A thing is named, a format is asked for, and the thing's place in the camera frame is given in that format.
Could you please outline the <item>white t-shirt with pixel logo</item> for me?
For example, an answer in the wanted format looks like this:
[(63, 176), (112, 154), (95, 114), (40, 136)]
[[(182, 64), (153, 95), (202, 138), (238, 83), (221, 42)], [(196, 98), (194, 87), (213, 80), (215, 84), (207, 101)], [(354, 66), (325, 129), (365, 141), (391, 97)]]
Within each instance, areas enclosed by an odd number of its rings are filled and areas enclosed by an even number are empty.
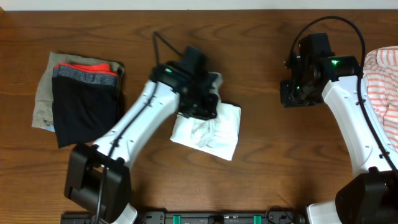
[(177, 115), (170, 140), (230, 161), (239, 140), (241, 108), (217, 101), (216, 118), (207, 121)]

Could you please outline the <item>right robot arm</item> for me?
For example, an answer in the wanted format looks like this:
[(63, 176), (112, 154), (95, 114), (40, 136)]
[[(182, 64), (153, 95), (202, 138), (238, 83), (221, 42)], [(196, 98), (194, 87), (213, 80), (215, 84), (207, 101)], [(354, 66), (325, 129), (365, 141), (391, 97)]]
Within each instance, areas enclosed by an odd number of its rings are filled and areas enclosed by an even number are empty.
[(280, 101), (286, 108), (329, 107), (354, 176), (335, 199), (309, 205), (307, 223), (397, 223), (397, 151), (370, 104), (357, 59), (336, 56), (326, 33), (310, 34), (298, 46), (285, 63), (292, 77), (281, 81)]

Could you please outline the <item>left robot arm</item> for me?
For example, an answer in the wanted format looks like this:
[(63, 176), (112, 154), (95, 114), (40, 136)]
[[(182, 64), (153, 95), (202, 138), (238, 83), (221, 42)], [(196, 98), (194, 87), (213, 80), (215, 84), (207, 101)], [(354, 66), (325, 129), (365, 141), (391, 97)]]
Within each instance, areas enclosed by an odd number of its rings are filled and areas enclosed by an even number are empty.
[(134, 223), (130, 170), (156, 129), (174, 113), (215, 119), (218, 74), (206, 70), (206, 56), (187, 47), (179, 61), (156, 65), (137, 101), (92, 145), (77, 144), (68, 161), (64, 195), (88, 211), (62, 223)]

